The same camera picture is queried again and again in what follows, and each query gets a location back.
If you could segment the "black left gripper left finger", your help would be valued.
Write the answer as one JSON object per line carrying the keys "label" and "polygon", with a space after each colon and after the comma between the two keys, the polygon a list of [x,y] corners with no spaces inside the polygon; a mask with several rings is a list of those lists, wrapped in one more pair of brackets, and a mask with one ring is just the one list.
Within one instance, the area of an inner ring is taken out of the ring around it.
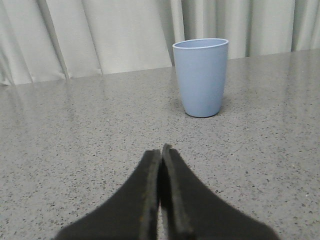
{"label": "black left gripper left finger", "polygon": [[57,240],[155,240],[158,237],[160,151],[147,150],[117,192],[64,227]]}

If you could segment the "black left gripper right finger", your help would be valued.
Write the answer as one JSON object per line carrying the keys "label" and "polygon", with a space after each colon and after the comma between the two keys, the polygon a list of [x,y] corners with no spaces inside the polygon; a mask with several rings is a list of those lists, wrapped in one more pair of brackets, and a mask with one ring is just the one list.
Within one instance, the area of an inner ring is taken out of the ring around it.
{"label": "black left gripper right finger", "polygon": [[275,231],[208,189],[169,144],[162,150],[161,205],[170,240],[277,240]]}

